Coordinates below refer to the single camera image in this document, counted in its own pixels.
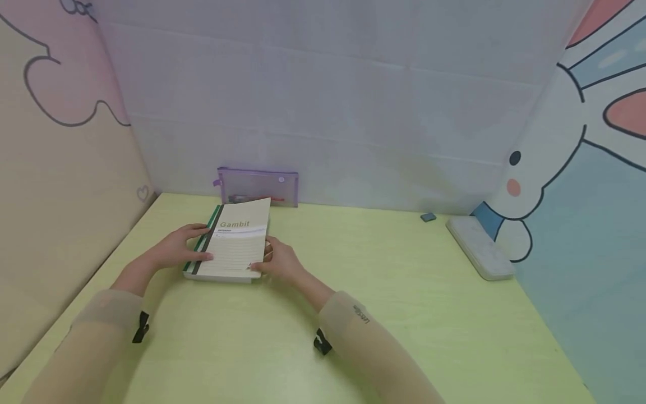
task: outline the blue wall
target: blue wall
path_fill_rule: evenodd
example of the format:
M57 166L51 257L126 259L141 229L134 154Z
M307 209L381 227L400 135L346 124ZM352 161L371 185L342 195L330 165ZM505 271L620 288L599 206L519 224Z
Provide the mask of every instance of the blue wall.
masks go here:
M646 403L646 172L582 144L517 278L599 403Z

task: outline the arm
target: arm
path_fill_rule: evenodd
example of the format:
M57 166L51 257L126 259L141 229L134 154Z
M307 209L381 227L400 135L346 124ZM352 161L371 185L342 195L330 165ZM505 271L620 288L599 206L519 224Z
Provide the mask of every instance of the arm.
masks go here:
M160 269L189 260L213 259L186 246L209 231L184 226L128 264L108 290L97 293L23 398L23 404L99 403L110 372L137 327L143 294Z
M252 269L283 279L307 299L334 351L372 382L384 403L444 403L413 358L363 305L307 272L290 246L267 239L271 260Z

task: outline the beige arm sleeve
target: beige arm sleeve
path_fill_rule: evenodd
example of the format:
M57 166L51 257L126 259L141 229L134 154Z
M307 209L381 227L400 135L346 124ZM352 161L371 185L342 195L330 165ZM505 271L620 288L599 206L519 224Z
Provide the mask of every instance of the beige arm sleeve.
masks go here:
M335 293L318 317L334 351L368 377L384 403L444 403L406 350L347 293Z
M97 293L74 319L23 404L99 403L110 371L132 341L142 301L121 290Z

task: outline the notebook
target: notebook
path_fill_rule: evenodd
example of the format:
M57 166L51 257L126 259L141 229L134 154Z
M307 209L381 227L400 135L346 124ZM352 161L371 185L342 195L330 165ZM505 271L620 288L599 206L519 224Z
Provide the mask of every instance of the notebook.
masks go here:
M213 254L211 261L188 262L184 277L203 281L251 283L259 278L249 269L260 262L265 250L271 198L241 204L218 205L208 226L211 231L200 237L195 251Z

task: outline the light green desk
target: light green desk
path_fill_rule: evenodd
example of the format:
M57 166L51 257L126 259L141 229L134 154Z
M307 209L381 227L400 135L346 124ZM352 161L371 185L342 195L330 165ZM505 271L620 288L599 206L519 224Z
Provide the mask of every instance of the light green desk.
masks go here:
M74 316L122 267L168 232L206 222L218 200L163 194L14 375L18 403ZM444 226L415 213L301 205L272 208L270 232L310 271L364 303L449 403L593 403L515 281L478 276ZM156 275L151 330L130 345L105 403L364 403L369 385L312 348L314 314L277 282L252 285Z

